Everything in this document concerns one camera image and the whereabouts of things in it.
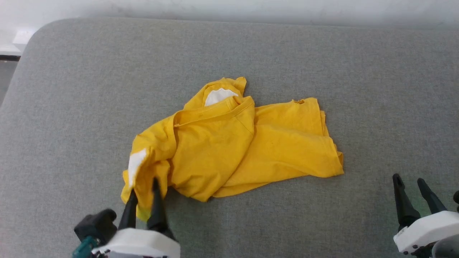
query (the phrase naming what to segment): white patch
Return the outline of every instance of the white patch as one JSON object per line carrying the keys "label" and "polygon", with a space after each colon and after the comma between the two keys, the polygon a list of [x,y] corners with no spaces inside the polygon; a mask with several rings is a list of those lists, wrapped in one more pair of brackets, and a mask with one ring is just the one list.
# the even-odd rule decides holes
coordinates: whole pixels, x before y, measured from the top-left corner
{"label": "white patch", "polygon": [[213,105],[215,103],[219,103],[220,101],[228,97],[231,97],[231,96],[238,96],[238,95],[231,90],[225,90],[223,88],[218,89],[218,90],[213,90],[209,93],[209,95],[207,95],[205,107]]}
{"label": "white patch", "polygon": [[132,154],[129,157],[128,176],[129,176],[129,186],[130,187],[134,183],[134,178],[137,175],[137,170],[139,169],[140,164],[142,164],[145,156],[146,156],[146,149],[143,149],[139,152]]}

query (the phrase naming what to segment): gray table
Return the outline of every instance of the gray table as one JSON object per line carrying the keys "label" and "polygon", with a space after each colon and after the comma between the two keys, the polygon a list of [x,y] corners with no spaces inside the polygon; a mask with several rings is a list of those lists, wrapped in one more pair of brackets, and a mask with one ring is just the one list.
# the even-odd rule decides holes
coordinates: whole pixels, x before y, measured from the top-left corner
{"label": "gray table", "polygon": [[30,40],[0,107],[0,256],[67,257],[73,226],[123,204],[136,134],[205,83],[245,76],[257,105],[317,97],[343,176],[200,203],[170,190],[183,257],[403,257],[392,189],[459,190],[459,33],[95,18]]}

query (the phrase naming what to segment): crumpled yellow t-shirt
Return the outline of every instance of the crumpled yellow t-shirt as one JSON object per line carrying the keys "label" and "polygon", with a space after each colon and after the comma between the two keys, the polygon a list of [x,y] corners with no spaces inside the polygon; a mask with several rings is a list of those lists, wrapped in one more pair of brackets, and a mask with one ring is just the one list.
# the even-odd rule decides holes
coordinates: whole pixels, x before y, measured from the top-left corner
{"label": "crumpled yellow t-shirt", "polygon": [[134,189],[137,217],[150,216],[154,177],[163,197],[172,186],[205,202],[299,176],[343,174],[315,98],[255,107],[245,86],[244,77],[208,83],[183,110],[136,136],[121,198]]}

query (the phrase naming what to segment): white wall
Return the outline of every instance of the white wall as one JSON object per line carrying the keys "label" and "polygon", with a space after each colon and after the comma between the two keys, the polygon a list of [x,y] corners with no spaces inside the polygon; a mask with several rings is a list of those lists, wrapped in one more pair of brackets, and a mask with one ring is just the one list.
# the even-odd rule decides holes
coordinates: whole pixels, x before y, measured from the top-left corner
{"label": "white wall", "polygon": [[459,0],[0,0],[0,54],[21,53],[18,32],[27,42],[49,22],[91,16],[452,29]]}

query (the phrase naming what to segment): teal component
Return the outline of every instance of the teal component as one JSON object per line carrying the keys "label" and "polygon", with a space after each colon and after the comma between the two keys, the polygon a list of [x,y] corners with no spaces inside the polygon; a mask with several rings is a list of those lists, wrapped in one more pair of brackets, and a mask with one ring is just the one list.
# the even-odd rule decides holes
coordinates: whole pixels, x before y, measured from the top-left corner
{"label": "teal component", "polygon": [[92,249],[99,246],[98,239],[87,236],[81,244],[73,251],[72,258],[90,258],[92,257]]}

